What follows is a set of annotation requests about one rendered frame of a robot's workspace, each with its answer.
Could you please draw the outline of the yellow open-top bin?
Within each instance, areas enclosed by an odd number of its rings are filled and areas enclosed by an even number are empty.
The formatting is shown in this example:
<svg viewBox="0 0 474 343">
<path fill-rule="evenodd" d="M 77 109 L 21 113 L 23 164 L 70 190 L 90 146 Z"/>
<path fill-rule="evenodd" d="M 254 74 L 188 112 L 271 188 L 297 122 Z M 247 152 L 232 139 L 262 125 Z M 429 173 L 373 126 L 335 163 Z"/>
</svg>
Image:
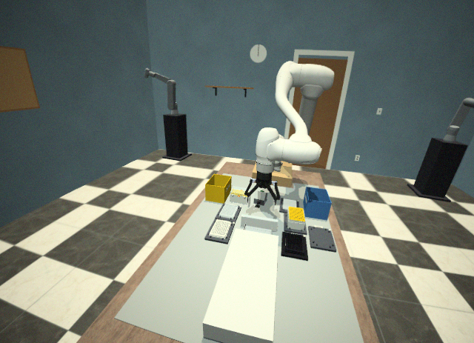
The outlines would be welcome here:
<svg viewBox="0 0 474 343">
<path fill-rule="evenodd" d="M 214 174 L 205 184 L 205 200 L 225 203 L 231 191 L 232 176 Z"/>
</svg>

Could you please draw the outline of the blue bin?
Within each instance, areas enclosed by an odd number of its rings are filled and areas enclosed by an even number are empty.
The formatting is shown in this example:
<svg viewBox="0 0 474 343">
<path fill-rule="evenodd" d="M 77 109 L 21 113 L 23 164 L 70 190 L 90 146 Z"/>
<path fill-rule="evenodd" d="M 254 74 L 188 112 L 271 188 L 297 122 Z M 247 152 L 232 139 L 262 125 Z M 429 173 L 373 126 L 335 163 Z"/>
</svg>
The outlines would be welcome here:
<svg viewBox="0 0 474 343">
<path fill-rule="evenodd" d="M 303 203 L 305 217 L 328 219 L 332 202 L 330 201 L 327 189 L 306 187 Z"/>
</svg>

